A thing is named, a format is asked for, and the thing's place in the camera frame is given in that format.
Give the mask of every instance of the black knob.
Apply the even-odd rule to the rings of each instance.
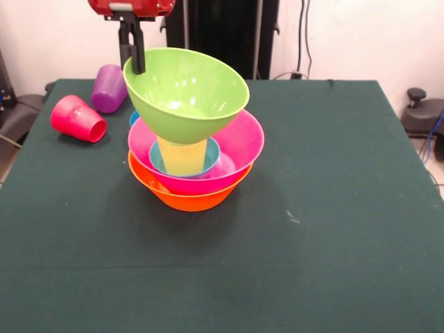
[[[410,88],[407,90],[407,95],[409,95],[410,101],[416,103],[427,97],[427,93],[421,88]]]
[[[165,16],[163,16],[162,21],[160,21],[160,29],[159,32],[161,33],[162,30],[167,28],[167,21],[165,19]]]

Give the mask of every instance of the green bowl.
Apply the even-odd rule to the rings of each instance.
[[[145,51],[146,71],[133,72],[130,58],[123,76],[135,109],[158,136],[195,144],[219,132],[250,98],[245,80],[225,63],[186,49]]]

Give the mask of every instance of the stacked bowls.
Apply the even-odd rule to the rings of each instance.
[[[195,51],[151,49],[145,61],[146,72],[140,75],[133,73],[131,59],[123,68],[140,115],[128,134],[130,170],[168,206],[186,212],[208,210],[248,175],[264,146],[260,123],[244,110],[248,86],[231,67]],[[157,143],[161,150],[165,144],[189,149],[211,138],[219,145],[219,157],[199,178],[169,175],[150,160],[150,149]],[[182,157],[180,162],[193,158]]]

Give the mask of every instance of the orange bowl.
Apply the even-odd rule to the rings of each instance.
[[[172,194],[166,189],[148,169],[136,160],[131,152],[128,153],[128,164],[131,172],[138,181],[148,187],[150,191],[169,207],[175,210],[182,210],[183,212],[201,212],[216,207],[227,198],[232,190],[244,180],[253,168],[253,164],[251,164],[236,182],[221,191],[201,194],[200,196],[182,196]]]

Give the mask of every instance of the floor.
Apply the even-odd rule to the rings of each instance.
[[[411,141],[414,147],[416,148],[416,151],[419,152],[424,140],[412,139]],[[2,154],[0,159],[0,188],[1,188],[2,184],[6,180],[9,171],[11,170],[15,162],[16,157],[20,152],[20,149],[15,148],[11,144],[8,144],[0,140],[0,151]],[[425,167],[435,177],[439,185],[444,185],[444,163],[437,162],[435,160],[433,153],[430,155],[430,159],[426,163]],[[439,191],[444,200],[444,186],[440,186]]]

